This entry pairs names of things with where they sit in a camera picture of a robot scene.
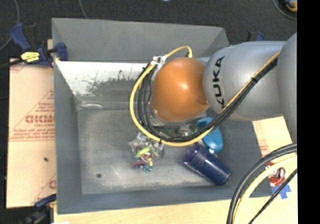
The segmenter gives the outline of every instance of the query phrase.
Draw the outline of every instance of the gray bin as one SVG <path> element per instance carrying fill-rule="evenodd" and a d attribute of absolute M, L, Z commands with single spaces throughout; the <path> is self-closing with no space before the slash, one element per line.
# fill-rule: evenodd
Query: gray bin
<path fill-rule="evenodd" d="M 232 197 L 261 158 L 251 122 L 227 120 L 220 126 L 224 149 L 218 157 L 231 169 L 224 186 L 213 185 L 183 164 L 188 147 L 166 146 L 164 158 L 146 173 L 132 167 L 128 144 L 137 134 L 129 95 L 145 63 L 181 45 L 190 46 L 195 57 L 210 56 L 228 45 L 222 28 L 53 19 L 52 29 L 53 43 L 64 42 L 70 60 L 54 67 L 59 214 Z M 267 182 L 255 193 L 268 194 Z"/>

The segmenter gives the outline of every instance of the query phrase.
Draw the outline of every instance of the blue clamp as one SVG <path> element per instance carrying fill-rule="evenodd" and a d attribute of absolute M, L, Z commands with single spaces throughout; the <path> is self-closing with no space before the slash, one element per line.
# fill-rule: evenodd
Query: blue clamp
<path fill-rule="evenodd" d="M 39 64 L 53 68 L 53 58 L 51 53 L 58 53 L 58 57 L 61 61 L 68 60 L 67 47 L 63 42 L 59 42 L 53 49 L 46 49 L 43 45 L 36 48 L 36 51 L 32 51 L 32 46 L 25 37 L 23 31 L 23 24 L 19 23 L 15 25 L 10 35 L 12 40 L 21 47 L 22 54 L 21 59 L 27 64 Z"/>
<path fill-rule="evenodd" d="M 211 116 L 201 118 L 196 122 L 196 126 L 200 128 L 205 127 L 213 119 L 214 118 Z M 224 148 L 224 141 L 219 128 L 212 130 L 209 134 L 203 137 L 202 141 L 209 149 L 213 150 L 215 154 L 220 153 Z"/>
<path fill-rule="evenodd" d="M 56 201 L 57 200 L 57 195 L 56 194 L 52 194 L 52 195 L 49 195 L 45 198 L 42 198 L 41 200 L 37 201 L 35 204 L 34 204 L 34 207 L 35 208 L 41 208 L 43 206 L 46 206 L 50 203 L 52 203 L 53 201 Z"/>

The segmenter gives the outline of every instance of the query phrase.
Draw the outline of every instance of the kuka logo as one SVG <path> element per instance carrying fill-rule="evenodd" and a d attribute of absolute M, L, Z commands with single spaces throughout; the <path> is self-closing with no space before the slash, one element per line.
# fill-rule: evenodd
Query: kuka logo
<path fill-rule="evenodd" d="M 220 74 L 220 68 L 221 68 L 221 61 L 224 59 L 225 56 L 221 57 L 221 58 L 218 58 L 215 62 L 215 66 L 217 68 L 215 68 L 213 70 L 213 88 L 215 89 L 215 98 L 216 98 L 216 101 L 221 105 L 221 108 L 223 109 L 225 107 L 225 100 L 224 98 L 222 97 L 222 93 L 221 93 L 221 89 L 220 89 L 220 78 L 219 78 L 219 74 Z"/>
<path fill-rule="evenodd" d="M 37 124 L 37 123 L 54 123 L 55 122 L 55 116 L 50 115 L 27 115 L 25 117 L 25 122 L 28 124 Z"/>

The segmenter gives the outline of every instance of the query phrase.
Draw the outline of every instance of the clamp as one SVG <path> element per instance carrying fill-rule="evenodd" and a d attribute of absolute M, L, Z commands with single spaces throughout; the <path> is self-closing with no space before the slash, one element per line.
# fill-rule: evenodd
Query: clamp
<path fill-rule="evenodd" d="M 22 23 L 19 23 L 10 31 L 12 40 L 21 47 L 22 54 L 20 58 L 22 61 L 26 64 L 39 64 L 53 68 L 54 60 L 51 56 L 52 53 L 58 53 L 57 57 L 60 61 L 68 60 L 67 47 L 63 42 L 57 43 L 52 49 L 47 49 L 44 45 L 39 45 L 38 47 L 31 46 L 25 37 L 23 26 Z"/>

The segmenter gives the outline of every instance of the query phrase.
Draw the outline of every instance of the colorful object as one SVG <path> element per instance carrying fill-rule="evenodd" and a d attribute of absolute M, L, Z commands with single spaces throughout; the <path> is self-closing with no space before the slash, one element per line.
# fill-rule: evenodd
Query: colorful object
<path fill-rule="evenodd" d="M 158 143 L 143 133 L 138 132 L 136 138 L 129 143 L 134 155 L 133 167 L 146 173 L 152 171 L 154 160 L 164 155 L 164 144 Z"/>
<path fill-rule="evenodd" d="M 153 158 L 151 154 L 151 147 L 146 146 L 145 148 L 138 151 L 135 154 L 135 162 L 133 163 L 133 167 L 140 168 L 144 170 L 146 173 L 149 173 L 153 169 Z"/>

